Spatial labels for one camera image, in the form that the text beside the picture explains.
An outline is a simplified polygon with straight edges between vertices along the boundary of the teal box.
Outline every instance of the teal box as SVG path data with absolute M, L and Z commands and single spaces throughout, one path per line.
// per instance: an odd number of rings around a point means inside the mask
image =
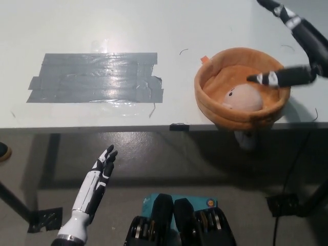
M 141 216 L 150 217 L 150 215 L 152 213 L 154 200 L 156 199 L 157 196 L 158 196 L 158 193 L 153 193 L 143 200 L 144 202 L 143 202 L 143 206 L 142 206 Z M 178 200 L 181 198 L 188 199 L 188 201 L 194 207 L 195 211 L 213 208 L 213 207 L 217 206 L 217 200 L 212 197 L 196 197 L 196 196 L 183 196 L 183 195 L 171 195 L 171 196 L 172 196 L 173 202 L 175 200 Z M 174 216 L 173 216 L 172 222 L 171 222 L 171 229 L 178 234 L 178 229 L 175 224 Z

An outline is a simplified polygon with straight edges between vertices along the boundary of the orange tag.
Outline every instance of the orange tag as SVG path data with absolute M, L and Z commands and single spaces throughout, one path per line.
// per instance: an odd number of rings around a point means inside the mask
M 201 63 L 204 64 L 204 63 L 208 62 L 210 59 L 207 56 L 204 56 L 200 60 L 201 60 Z

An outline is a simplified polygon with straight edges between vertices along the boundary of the white table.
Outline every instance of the white table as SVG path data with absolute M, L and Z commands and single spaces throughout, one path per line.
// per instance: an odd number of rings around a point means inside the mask
M 328 36 L 325 1 L 284 1 Z M 109 132 L 216 127 L 197 107 L 200 58 L 231 47 L 258 49 L 284 65 L 306 64 L 289 30 L 255 0 L 5 0 L 0 7 L 0 131 Z M 27 104 L 45 53 L 157 52 L 163 103 Z M 328 126 L 328 83 L 293 88 L 276 129 Z

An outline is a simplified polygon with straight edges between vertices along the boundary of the pink ball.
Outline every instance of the pink ball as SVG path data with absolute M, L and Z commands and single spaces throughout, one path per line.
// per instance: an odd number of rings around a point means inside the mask
M 228 91 L 222 105 L 230 109 L 253 112 L 263 108 L 263 100 L 254 87 L 243 84 Z

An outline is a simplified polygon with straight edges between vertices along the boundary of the gray floor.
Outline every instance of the gray floor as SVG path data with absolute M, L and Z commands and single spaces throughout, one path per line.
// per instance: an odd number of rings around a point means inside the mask
M 66 222 L 85 174 L 114 143 L 119 156 L 88 245 L 123 245 L 152 192 L 217 197 L 238 245 L 272 245 L 274 219 L 265 197 L 281 191 L 305 136 L 306 131 L 261 133 L 261 150 L 246 154 L 231 132 L 2 135 L 13 155 L 0 166 L 0 179 L 32 209 L 63 207 Z M 327 139 L 328 131 L 311 134 L 291 176 L 289 190 L 302 199 L 328 176 Z M 0 245 L 50 245 L 56 236 L 57 231 L 27 234 L 27 223 L 2 201 L 0 211 Z M 277 245 L 327 246 L 327 231 L 327 208 L 308 218 L 284 217 Z

